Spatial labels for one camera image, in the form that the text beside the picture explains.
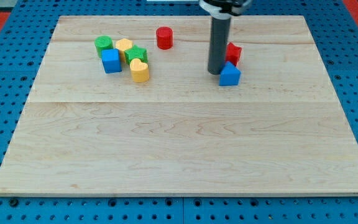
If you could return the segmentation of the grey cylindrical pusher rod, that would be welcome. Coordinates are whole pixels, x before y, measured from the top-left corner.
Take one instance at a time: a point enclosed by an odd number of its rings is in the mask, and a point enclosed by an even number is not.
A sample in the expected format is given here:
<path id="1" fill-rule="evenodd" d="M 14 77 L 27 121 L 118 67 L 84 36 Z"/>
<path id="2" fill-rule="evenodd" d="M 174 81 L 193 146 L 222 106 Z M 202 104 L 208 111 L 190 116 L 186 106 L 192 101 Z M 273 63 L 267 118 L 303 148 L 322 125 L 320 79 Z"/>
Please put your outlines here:
<path id="1" fill-rule="evenodd" d="M 211 18 L 211 31 L 209 38 L 208 72 L 219 75 L 225 64 L 227 41 L 231 18 Z"/>

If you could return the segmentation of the white and black robot end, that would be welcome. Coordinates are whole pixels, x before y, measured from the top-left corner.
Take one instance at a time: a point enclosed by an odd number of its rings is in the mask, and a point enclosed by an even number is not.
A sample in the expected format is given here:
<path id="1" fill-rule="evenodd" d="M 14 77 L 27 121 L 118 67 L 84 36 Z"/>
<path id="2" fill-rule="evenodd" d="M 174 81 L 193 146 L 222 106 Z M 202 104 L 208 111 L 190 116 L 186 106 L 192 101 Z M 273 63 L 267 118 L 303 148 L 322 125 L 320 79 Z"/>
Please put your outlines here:
<path id="1" fill-rule="evenodd" d="M 202 9 L 215 19 L 241 16 L 253 4 L 253 0 L 199 0 Z"/>

